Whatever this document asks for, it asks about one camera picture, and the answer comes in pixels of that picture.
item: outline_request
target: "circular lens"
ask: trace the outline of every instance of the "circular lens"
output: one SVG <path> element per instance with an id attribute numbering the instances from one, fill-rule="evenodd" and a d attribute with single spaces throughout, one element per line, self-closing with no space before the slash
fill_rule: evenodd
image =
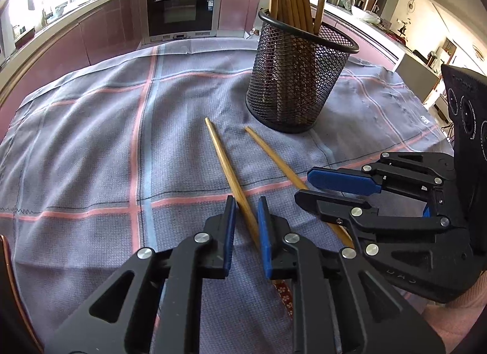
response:
<path id="1" fill-rule="evenodd" d="M 451 112 L 456 116 L 458 114 L 458 103 L 452 88 L 448 89 L 448 104 L 450 104 Z"/>
<path id="2" fill-rule="evenodd" d="M 465 129 L 466 134 L 468 137 L 473 140 L 475 137 L 475 112 L 473 111 L 472 104 L 470 101 L 466 100 L 465 97 L 462 97 L 462 121 L 463 121 L 463 128 Z"/>
<path id="3" fill-rule="evenodd" d="M 482 145 L 484 159 L 487 162 L 487 121 L 482 123 L 482 128 L 480 129 L 480 143 Z"/>

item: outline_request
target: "wire mesh pen holder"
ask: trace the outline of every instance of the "wire mesh pen holder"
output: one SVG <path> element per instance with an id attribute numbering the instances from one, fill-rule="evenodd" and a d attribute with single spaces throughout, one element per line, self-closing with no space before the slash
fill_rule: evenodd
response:
<path id="1" fill-rule="evenodd" d="M 267 127 L 302 133 L 316 122 L 348 57 L 359 46 L 322 23 L 320 36 L 259 12 L 262 31 L 245 97 L 250 113 Z"/>

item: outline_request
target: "bowl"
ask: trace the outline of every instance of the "bowl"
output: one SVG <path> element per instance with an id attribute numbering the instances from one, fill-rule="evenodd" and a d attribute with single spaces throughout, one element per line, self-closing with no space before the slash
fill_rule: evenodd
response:
<path id="1" fill-rule="evenodd" d="M 357 18 L 367 23 L 379 24 L 380 17 L 369 10 L 362 10 L 356 6 L 352 6 L 352 14 Z"/>

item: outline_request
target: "oven window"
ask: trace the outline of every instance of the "oven window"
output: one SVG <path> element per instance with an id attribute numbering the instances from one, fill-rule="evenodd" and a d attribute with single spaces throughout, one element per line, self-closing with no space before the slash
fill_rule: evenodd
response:
<path id="1" fill-rule="evenodd" d="M 196 0 L 164 1 L 164 23 L 196 20 Z"/>

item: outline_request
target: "silver screw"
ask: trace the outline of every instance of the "silver screw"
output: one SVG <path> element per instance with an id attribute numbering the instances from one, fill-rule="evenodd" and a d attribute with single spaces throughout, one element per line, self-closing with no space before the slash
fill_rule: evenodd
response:
<path id="1" fill-rule="evenodd" d="M 378 254 L 379 246 L 377 244 L 369 244 L 365 249 L 365 252 L 367 253 L 367 255 L 373 257 L 374 255 Z"/>
<path id="2" fill-rule="evenodd" d="M 152 250 L 150 248 L 141 248 L 137 251 L 137 256 L 139 259 L 147 259 L 152 256 Z"/>
<path id="3" fill-rule="evenodd" d="M 208 240 L 210 240 L 210 235 L 205 232 L 196 233 L 194 236 L 194 241 L 197 243 L 206 243 Z"/>
<path id="4" fill-rule="evenodd" d="M 289 244 L 297 243 L 300 241 L 300 235 L 297 235 L 296 233 L 288 233 L 284 236 L 284 241 Z"/>
<path id="5" fill-rule="evenodd" d="M 362 215 L 362 209 L 359 207 L 354 207 L 352 208 L 350 214 L 352 214 L 354 217 L 360 217 Z"/>
<path id="6" fill-rule="evenodd" d="M 353 259 L 357 256 L 357 253 L 355 252 L 355 250 L 353 248 L 344 248 L 342 250 L 342 257 L 344 257 L 345 259 Z"/>

